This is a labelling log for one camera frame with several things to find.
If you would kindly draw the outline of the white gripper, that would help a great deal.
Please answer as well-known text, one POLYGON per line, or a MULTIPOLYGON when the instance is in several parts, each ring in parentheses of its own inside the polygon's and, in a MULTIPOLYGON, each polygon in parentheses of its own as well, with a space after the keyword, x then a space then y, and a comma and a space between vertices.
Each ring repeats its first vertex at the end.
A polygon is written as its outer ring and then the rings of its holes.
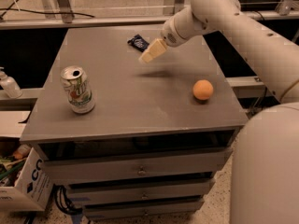
POLYGON ((186 18, 175 15, 167 20, 161 30, 161 37, 154 39, 139 57, 141 63, 149 63, 164 54, 169 47, 178 47, 190 39, 190 28, 186 18))

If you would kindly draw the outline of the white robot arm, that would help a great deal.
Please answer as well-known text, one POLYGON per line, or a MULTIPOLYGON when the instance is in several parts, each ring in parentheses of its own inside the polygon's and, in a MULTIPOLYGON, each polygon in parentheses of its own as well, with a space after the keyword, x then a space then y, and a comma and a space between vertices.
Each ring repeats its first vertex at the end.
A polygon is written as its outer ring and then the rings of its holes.
POLYGON ((170 17, 140 59, 148 63, 196 35, 219 31, 251 68, 231 77, 244 97, 270 93, 277 105, 237 135, 230 224, 299 224, 299 46, 260 24, 237 0, 191 0, 170 17))

